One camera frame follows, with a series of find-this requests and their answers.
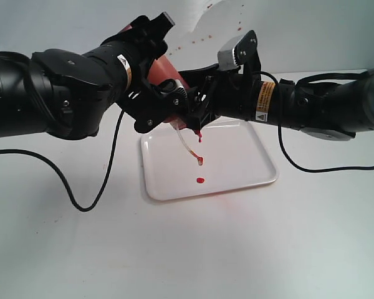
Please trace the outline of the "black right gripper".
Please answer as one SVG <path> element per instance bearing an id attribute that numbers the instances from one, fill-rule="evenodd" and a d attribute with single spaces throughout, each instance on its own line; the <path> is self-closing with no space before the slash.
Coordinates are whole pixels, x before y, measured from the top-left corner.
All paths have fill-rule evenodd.
<path id="1" fill-rule="evenodd" d="M 190 88 L 183 112 L 183 121 L 190 130 L 201 130 L 221 116 L 244 121 L 255 118 L 261 75 L 249 70 L 240 74 L 237 70 L 218 69 L 219 64 L 212 64 L 179 71 L 177 87 Z"/>

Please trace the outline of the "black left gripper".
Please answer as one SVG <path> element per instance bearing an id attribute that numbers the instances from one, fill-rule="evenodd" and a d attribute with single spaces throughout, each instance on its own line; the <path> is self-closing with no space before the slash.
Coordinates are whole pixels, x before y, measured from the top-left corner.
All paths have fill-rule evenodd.
<path id="1" fill-rule="evenodd" d="M 138 16 L 102 42 L 125 70 L 127 82 L 117 104 L 135 120 L 138 133 L 148 133 L 176 112 L 188 109 L 187 92 L 180 80 L 166 79 L 154 85 L 147 79 L 154 60 L 168 50 L 165 37 L 169 31 L 161 26 L 160 14 L 154 19 Z"/>

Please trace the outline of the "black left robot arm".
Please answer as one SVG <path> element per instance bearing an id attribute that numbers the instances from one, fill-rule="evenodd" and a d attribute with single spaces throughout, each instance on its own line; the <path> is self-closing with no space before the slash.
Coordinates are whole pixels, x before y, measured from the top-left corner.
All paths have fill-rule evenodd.
<path id="1" fill-rule="evenodd" d="M 178 81 L 148 81 L 167 51 L 174 26 L 163 12 L 139 16 L 127 30 L 84 54 L 47 49 L 27 57 L 0 51 L 0 138 L 48 133 L 63 140 L 97 135 L 103 114 L 118 105 L 148 133 L 173 113 Z"/>

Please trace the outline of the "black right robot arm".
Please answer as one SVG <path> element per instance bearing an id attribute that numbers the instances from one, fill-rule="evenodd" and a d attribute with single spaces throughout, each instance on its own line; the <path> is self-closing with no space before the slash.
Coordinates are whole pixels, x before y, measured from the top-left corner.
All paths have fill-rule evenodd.
<path id="1" fill-rule="evenodd" d="M 221 72 L 217 65 L 181 75 L 207 96 L 206 103 L 191 105 L 190 115 L 202 125 L 226 116 L 333 141 L 374 131 L 374 70 L 319 74 L 297 82 L 282 79 L 277 85 L 255 72 Z"/>

